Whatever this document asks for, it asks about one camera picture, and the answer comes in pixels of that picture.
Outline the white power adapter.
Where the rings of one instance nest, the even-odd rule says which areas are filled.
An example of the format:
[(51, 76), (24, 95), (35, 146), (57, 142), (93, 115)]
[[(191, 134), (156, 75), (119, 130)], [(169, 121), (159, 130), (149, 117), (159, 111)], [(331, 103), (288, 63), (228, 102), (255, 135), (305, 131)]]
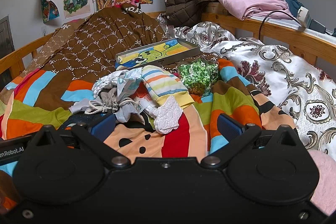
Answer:
[(301, 6), (297, 12), (297, 20), (303, 27), (309, 28), (312, 21), (309, 10)]

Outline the peeling colourful drawing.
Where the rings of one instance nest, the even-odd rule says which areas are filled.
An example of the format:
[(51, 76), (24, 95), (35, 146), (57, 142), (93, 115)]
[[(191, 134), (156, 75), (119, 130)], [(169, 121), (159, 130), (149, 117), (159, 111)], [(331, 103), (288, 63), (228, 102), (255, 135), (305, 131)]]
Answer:
[(51, 0), (40, 0), (43, 23), (59, 17), (59, 9)]

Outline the grey drawstring pouch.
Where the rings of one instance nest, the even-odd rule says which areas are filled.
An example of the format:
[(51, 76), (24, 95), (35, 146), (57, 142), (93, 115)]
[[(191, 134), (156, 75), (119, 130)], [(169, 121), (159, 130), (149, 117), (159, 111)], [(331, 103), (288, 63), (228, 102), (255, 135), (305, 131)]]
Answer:
[(133, 106), (135, 109), (138, 103), (129, 97), (120, 101), (117, 100), (117, 88), (110, 90), (103, 89), (95, 100), (90, 100), (84, 113), (88, 115), (98, 113), (116, 113), (122, 106)]

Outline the pink folded blanket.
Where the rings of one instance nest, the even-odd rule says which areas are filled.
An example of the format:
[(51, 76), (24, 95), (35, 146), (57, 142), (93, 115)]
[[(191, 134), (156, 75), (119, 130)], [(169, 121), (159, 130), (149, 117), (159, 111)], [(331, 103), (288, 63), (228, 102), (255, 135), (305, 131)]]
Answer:
[(271, 18), (285, 19), (283, 12), (291, 14), (285, 0), (218, 0), (234, 17), (244, 20), (253, 16), (264, 17), (272, 11)]

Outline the white fluffy sock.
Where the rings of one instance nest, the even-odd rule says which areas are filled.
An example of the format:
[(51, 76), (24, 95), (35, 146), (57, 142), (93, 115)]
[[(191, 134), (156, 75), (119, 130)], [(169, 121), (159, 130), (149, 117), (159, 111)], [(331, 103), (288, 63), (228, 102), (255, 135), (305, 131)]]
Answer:
[(166, 135), (179, 128), (179, 119), (183, 110), (174, 96), (169, 96), (166, 102), (153, 110), (155, 130)]

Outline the white floral satin quilt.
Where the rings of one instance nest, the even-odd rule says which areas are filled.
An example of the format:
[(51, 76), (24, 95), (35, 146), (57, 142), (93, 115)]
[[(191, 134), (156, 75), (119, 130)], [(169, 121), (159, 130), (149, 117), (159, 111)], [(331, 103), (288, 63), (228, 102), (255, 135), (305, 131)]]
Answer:
[(307, 149), (335, 157), (335, 82), (282, 45), (265, 45), (254, 38), (235, 38), (213, 22), (193, 27), (168, 25), (157, 18), (168, 38), (182, 38), (202, 52), (231, 61), (243, 78), (290, 115)]

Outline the wooden bed frame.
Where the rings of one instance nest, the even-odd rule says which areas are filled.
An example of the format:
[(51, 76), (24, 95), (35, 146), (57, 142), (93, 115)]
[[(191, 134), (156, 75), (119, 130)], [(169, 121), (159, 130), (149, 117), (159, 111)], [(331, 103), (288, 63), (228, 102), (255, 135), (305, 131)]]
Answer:
[[(280, 26), (271, 22), (261, 22), (256, 19), (238, 20), (237, 18), (204, 12), (203, 21), (217, 23), (222, 28), (229, 31), (237, 29), (252, 32), (254, 38), (271, 38), (280, 42), (287, 43), (294, 54), (301, 56), (311, 65), (316, 65), (317, 59), (321, 58), (328, 63), (335, 64), (335, 44), (326, 39), (319, 38), (300, 30), (295, 30), (286, 26)], [(1, 73), (9, 70), (11, 77), (18, 77), (24, 70), (23, 58), (27, 55), (35, 57), (37, 49), (45, 45), (55, 34), (51, 33), (30, 42), (24, 47), (11, 52), (1, 59)]]

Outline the colourful striped brown quilt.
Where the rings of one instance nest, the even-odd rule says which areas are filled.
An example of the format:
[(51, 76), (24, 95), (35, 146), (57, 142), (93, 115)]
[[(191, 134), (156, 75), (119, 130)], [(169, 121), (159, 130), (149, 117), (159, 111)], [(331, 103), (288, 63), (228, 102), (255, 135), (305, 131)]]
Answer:
[[(166, 39), (159, 23), (132, 6), (107, 8), (87, 20), (64, 24), (43, 46), (26, 70), (1, 91), (1, 138), (13, 139), (50, 124), (77, 121), (70, 107), (93, 99), (92, 87), (115, 71), (116, 55)], [(294, 120), (237, 73), (227, 59), (209, 55), (219, 65), (219, 79), (210, 95), (190, 94), (179, 128), (158, 133), (148, 114), (119, 122), (104, 143), (134, 160), (137, 157), (204, 158), (227, 144), (217, 130), (222, 113), (241, 124), (265, 130)]]

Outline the grey tray with drawing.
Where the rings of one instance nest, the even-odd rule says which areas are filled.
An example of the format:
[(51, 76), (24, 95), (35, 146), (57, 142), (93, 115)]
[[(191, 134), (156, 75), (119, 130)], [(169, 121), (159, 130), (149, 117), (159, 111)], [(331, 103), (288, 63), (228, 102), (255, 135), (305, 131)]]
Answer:
[(130, 69), (145, 65), (168, 65), (195, 57), (201, 53), (200, 47), (184, 39), (169, 39), (141, 46), (116, 55), (116, 69)]

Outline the white textured baby cloth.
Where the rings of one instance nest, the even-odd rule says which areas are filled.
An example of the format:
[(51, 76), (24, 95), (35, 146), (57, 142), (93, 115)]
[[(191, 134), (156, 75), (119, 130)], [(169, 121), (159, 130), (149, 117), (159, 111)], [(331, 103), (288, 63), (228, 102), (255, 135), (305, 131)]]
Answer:
[(117, 86), (119, 77), (126, 72), (128, 72), (128, 70), (115, 71), (99, 78), (92, 87), (94, 98), (98, 97), (103, 89), (112, 89), (114, 86)]

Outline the grey wall cabinet door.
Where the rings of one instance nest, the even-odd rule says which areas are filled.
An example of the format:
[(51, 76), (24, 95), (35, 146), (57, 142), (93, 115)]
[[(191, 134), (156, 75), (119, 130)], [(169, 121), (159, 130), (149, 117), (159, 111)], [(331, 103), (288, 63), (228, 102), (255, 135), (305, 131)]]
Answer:
[(15, 51), (13, 38), (11, 35), (9, 16), (5, 16), (0, 21), (0, 58), (3, 58)]

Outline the light blue printed cloth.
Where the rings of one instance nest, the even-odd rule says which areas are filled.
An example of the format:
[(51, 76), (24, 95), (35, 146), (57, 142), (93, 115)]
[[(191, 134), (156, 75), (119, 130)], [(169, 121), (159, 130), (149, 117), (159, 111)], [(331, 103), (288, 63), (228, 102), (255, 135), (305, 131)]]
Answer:
[(117, 80), (117, 101), (133, 95), (142, 83), (142, 68), (134, 68), (124, 71)]

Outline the striped knit garment yellow cuff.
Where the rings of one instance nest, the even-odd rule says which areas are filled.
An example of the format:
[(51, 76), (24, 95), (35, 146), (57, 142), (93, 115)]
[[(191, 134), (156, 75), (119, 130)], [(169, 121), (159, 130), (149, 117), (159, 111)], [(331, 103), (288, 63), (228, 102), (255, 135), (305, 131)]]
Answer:
[(142, 80), (151, 98), (162, 106), (173, 96), (179, 106), (184, 109), (194, 103), (187, 87), (175, 75), (154, 65), (142, 68)]

